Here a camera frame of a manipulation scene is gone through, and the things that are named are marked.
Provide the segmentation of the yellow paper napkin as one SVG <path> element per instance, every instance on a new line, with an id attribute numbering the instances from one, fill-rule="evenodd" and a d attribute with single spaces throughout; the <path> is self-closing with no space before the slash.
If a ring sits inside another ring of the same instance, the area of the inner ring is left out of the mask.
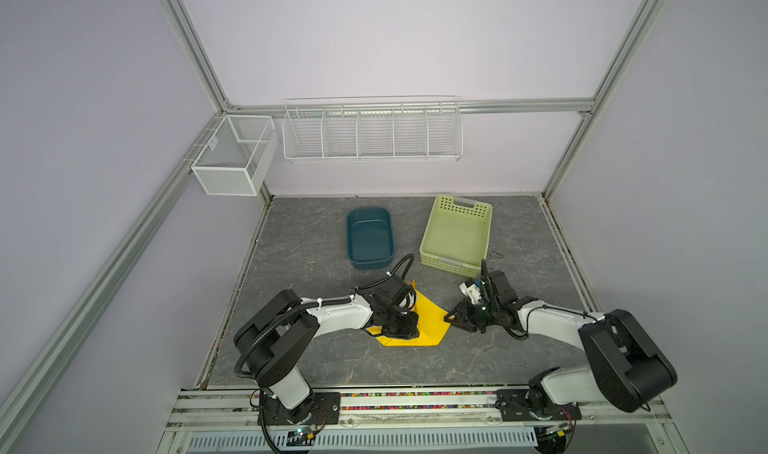
<path id="1" fill-rule="evenodd" d="M 365 331 L 386 347 L 437 346 L 450 325 L 444 320 L 447 311 L 424 296 L 415 281 L 383 326 L 371 325 Z"/>

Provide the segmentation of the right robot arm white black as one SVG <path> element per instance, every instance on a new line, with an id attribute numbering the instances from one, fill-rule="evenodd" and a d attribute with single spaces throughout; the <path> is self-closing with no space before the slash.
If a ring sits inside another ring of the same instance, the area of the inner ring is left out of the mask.
<path id="1" fill-rule="evenodd" d="M 498 326 L 517 341 L 545 336 L 585 354 L 584 366 L 553 367 L 530 379 L 518 404 L 536 419 L 549 420 L 568 405 L 594 402 L 633 413 L 678 382 L 672 363 L 626 310 L 577 311 L 519 297 L 506 275 L 485 263 L 460 290 L 462 301 L 444 317 L 451 326 L 470 333 Z"/>

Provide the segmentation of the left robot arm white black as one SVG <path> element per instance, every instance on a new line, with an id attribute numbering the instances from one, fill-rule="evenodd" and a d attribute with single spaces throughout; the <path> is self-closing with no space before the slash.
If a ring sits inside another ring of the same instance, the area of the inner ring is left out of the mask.
<path id="1" fill-rule="evenodd" d="M 327 334 L 357 330 L 374 338 L 414 340 L 419 336 L 416 289 L 405 281 L 414 256 L 402 257 L 383 278 L 353 287 L 340 297 L 306 298 L 280 291 L 234 335 L 236 377 L 260 390 L 259 406 L 273 406 L 277 419 L 306 422 L 329 403 L 317 401 L 298 368 L 310 343 Z"/>

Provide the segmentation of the dark teal plastic tub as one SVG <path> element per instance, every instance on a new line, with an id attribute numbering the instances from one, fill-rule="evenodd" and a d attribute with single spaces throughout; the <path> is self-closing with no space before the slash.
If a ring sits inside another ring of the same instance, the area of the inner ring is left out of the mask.
<path id="1" fill-rule="evenodd" d="M 347 256 L 358 270 L 389 266 L 395 254 L 391 215 L 382 207 L 363 207 L 347 215 Z"/>

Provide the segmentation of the light green perforated basket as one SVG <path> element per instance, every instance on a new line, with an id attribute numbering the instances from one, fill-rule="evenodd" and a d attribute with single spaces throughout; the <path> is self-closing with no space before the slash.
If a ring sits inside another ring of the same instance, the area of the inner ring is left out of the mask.
<path id="1" fill-rule="evenodd" d="M 438 195 L 419 248 L 422 265 L 476 278 L 486 258 L 493 207 L 449 194 Z"/>

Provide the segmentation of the white vent grille strip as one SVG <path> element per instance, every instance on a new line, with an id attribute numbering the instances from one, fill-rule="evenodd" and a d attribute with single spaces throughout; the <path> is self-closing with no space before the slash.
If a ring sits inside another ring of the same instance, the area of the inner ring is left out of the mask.
<path id="1" fill-rule="evenodd" d="M 532 427 L 454 427 L 413 429 L 330 429 L 317 439 L 301 442 L 283 430 L 270 435 L 284 453 L 342 453 L 346 451 L 451 451 L 471 448 L 534 448 L 538 445 Z M 188 453 L 269 453 L 259 430 L 203 432 L 192 436 Z"/>

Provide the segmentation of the white mesh box basket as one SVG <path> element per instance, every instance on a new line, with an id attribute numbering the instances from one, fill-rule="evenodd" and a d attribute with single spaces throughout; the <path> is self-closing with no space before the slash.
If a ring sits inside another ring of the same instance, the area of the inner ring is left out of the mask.
<path id="1" fill-rule="evenodd" d="M 211 196 L 259 196 L 279 147 L 271 116 L 225 115 L 192 164 Z"/>

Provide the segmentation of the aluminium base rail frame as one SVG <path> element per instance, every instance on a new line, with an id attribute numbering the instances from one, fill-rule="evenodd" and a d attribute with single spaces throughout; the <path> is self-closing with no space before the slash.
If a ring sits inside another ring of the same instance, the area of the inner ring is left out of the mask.
<path id="1" fill-rule="evenodd" d="M 532 417 L 518 404 L 520 386 L 432 386 L 387 388 L 331 387 L 316 392 L 312 418 L 281 425 L 274 410 L 259 406 L 253 388 L 183 391 L 179 394 L 157 448 L 188 453 L 193 435 L 203 432 L 263 433 L 272 451 L 272 433 L 287 431 L 301 442 L 330 429 L 413 429 L 454 427 L 532 427 L 534 448 L 471 448 L 451 451 L 364 451 L 342 453 L 686 453 L 688 447 L 665 404 L 647 403 L 634 413 L 606 402 L 568 405 L 549 420 Z"/>

